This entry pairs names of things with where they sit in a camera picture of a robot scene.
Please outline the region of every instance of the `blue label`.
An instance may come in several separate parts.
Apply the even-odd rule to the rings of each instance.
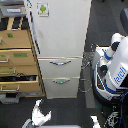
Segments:
[[[117,76],[114,78],[115,82],[119,85],[123,78],[125,77],[126,69],[124,67],[120,67],[119,72],[117,73]]]

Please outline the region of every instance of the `white door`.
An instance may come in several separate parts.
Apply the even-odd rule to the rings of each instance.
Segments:
[[[89,21],[91,0],[29,0],[25,5],[28,17],[32,10],[38,57],[82,56]],[[40,3],[48,4],[49,16],[38,14]]]

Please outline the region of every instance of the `cabinet drawer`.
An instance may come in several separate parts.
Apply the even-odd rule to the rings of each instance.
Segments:
[[[32,81],[0,82],[2,92],[36,92],[40,91],[38,76]]]
[[[0,77],[20,76],[20,75],[38,75],[38,70],[36,65],[0,67]]]
[[[48,99],[77,97],[78,78],[43,79],[43,82]]]
[[[0,49],[31,48],[27,30],[0,31]]]
[[[0,50],[0,66],[34,64],[31,49]]]
[[[38,59],[42,78],[78,77],[82,59]]]

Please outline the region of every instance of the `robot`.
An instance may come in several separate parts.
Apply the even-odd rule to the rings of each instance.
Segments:
[[[120,15],[128,33],[128,8]],[[96,47],[92,61],[93,91],[102,102],[118,104],[128,90],[128,36],[113,34],[111,46]]]

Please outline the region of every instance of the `white cabinet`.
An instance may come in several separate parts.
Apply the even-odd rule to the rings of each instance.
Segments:
[[[75,97],[78,91],[91,0],[24,0],[24,3],[33,41],[37,41],[34,45],[47,98]],[[50,78],[74,78],[75,82],[73,84],[71,81],[66,82],[64,85],[67,86],[58,87],[54,86],[53,82],[48,82]],[[75,90],[75,96],[69,93],[70,87]]]

